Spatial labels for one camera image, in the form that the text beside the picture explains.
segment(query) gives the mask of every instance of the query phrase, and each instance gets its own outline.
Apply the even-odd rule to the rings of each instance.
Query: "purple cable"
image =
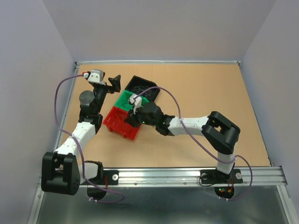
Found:
[[[77,78],[77,77],[83,77],[84,75],[77,75],[77,76],[72,76],[72,77],[68,77],[68,78],[65,78],[64,80],[62,80],[58,86],[57,86],[57,89],[56,89],[56,92],[55,92],[55,98],[54,98],[54,116],[55,116],[55,122],[56,122],[56,125],[58,127],[58,129],[63,132],[63,133],[66,133],[67,135],[69,135],[70,137],[72,137],[75,141],[75,143],[77,144],[78,146],[78,150],[79,150],[79,153],[80,153],[80,156],[81,156],[81,160],[82,160],[82,174],[83,174],[83,178],[85,179],[85,181],[94,186],[95,188],[97,189],[100,189],[100,190],[103,190],[105,192],[108,192],[108,193],[113,193],[113,194],[117,194],[117,195],[120,195],[121,196],[121,199],[118,199],[118,200],[115,200],[115,201],[112,201],[112,202],[102,202],[102,201],[97,201],[97,200],[94,200],[93,198],[89,198],[90,200],[96,202],[96,203],[103,203],[103,204],[111,204],[111,203],[116,203],[116,202],[120,202],[122,201],[124,198],[125,198],[125,195],[121,192],[117,192],[117,191],[113,191],[113,190],[107,190],[105,188],[101,188],[99,187],[98,185],[92,183],[90,180],[88,180],[86,177],[85,177],[85,163],[84,163],[84,156],[83,156],[83,152],[82,152],[82,148],[77,140],[77,138],[75,136],[73,136],[70,132],[60,128],[60,125],[59,125],[59,122],[58,122],[58,119],[57,119],[57,112],[56,112],[56,102],[57,102],[57,94],[58,94],[58,90],[59,90],[59,87],[61,86],[61,84],[69,79],[72,79],[72,78]]]
[[[242,198],[243,196],[245,196],[251,186],[252,186],[252,181],[253,181],[253,173],[252,173],[252,168],[251,166],[249,165],[248,161],[241,155],[235,155],[234,156],[234,159],[232,161],[229,161],[229,162],[226,162],[226,161],[222,161],[220,159],[218,159],[216,156],[214,156],[212,153],[209,152],[209,150],[207,150],[191,133],[190,131],[188,130],[188,128],[186,127],[186,125],[183,123],[183,120],[182,120],[182,116],[181,116],[181,109],[178,105],[178,101],[175,99],[175,97],[172,95],[171,92],[169,92],[167,89],[163,88],[163,87],[159,87],[159,86],[153,86],[153,87],[149,87],[148,89],[142,91],[141,93],[139,93],[137,96],[134,97],[134,99],[136,100],[137,97],[141,96],[142,94],[144,94],[145,92],[149,91],[149,90],[152,90],[152,89],[161,89],[161,90],[164,90],[165,92],[167,92],[174,100],[174,102],[176,103],[177,107],[178,107],[178,117],[179,117],[179,120],[183,126],[183,128],[185,129],[185,131],[187,132],[187,134],[206,152],[208,153],[211,157],[213,157],[215,160],[217,160],[218,162],[221,162],[221,163],[224,163],[224,164],[230,164],[230,163],[234,163],[235,162],[235,158],[236,157],[240,157],[241,159],[243,159],[246,163],[247,163],[247,166],[249,168],[249,171],[250,171],[250,184],[247,188],[247,190],[240,196],[236,197],[236,198],[232,198],[232,199],[227,199],[228,201],[235,201],[235,200],[238,200],[240,198]]]

